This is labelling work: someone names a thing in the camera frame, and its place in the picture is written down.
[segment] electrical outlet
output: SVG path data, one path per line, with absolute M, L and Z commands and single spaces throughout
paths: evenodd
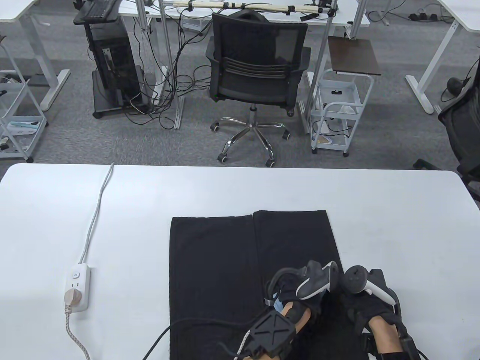
M 88 295 L 90 292 L 90 268 L 87 264 L 77 264 L 67 274 L 65 292 L 77 289 L 82 293 L 80 302 L 72 306 L 72 312 L 85 311 L 88 308 Z

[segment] wrist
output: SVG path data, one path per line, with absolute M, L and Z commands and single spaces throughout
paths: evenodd
M 381 316 L 374 316 L 368 322 L 379 354 L 402 352 L 395 325 L 388 324 Z

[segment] black glove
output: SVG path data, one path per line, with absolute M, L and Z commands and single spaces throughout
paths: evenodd
M 289 301 L 298 301 L 302 305 L 310 308 L 312 315 L 320 314 L 322 312 L 321 301 L 325 292 L 315 295 L 308 300 L 300 300 L 297 295 L 297 288 L 301 281 L 294 275 L 284 275 L 278 281 L 278 300 L 285 305 Z
M 368 322 L 374 316 L 381 316 L 388 324 L 396 325 L 401 336 L 407 334 L 407 330 L 402 323 L 401 314 L 395 314 L 393 306 L 383 302 L 375 295 L 370 295 L 366 291 L 352 294 L 346 290 L 345 286 L 342 286 L 342 288 L 344 294 L 341 295 L 340 301 L 347 309 L 349 319 L 355 324 L 355 332 L 358 335 L 362 333 L 363 328 L 367 328 L 370 331 Z

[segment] black mesh chair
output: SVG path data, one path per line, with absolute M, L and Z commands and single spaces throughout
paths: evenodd
M 268 152 L 265 165 L 272 167 L 275 164 L 272 147 L 259 129 L 284 129 L 286 140 L 290 132 L 279 122 L 258 123 L 256 104 L 279 106 L 289 116 L 294 115 L 298 84 L 310 62 L 311 49 L 303 47 L 308 26 L 270 23 L 252 10 L 212 17 L 214 36 L 206 51 L 212 64 L 210 97 L 215 102 L 232 99 L 251 104 L 248 121 L 224 117 L 210 126 L 215 132 L 222 121 L 244 127 L 227 141 L 218 161 L 225 162 L 230 147 L 252 130 Z
M 462 94 L 438 116 L 445 125 L 450 146 L 460 165 L 457 171 L 472 197 L 480 202 L 480 191 L 471 183 L 480 182 L 480 67 L 475 78 Z M 441 170 L 437 166 L 418 159 L 413 167 L 417 170 Z

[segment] caster wheel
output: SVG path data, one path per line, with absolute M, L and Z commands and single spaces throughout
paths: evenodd
M 218 129 L 220 129 L 220 123 L 219 122 L 214 122 L 212 125 L 210 125 L 210 130 L 213 132 L 217 132 Z
M 290 138 L 290 131 L 285 130 L 283 132 L 282 138 L 284 138 L 285 140 L 288 140 Z
M 227 155 L 220 154 L 220 155 L 217 157 L 217 160 L 220 161 L 220 162 L 223 164 L 223 163 L 225 163 L 225 161 L 227 160 Z
M 267 162 L 265 163 L 265 166 L 267 168 L 273 168 L 275 166 L 275 160 L 268 159 Z
M 423 168 L 423 166 L 419 161 L 417 161 L 417 162 L 415 162 L 415 164 L 413 164 L 413 168 L 415 170 L 421 170 Z

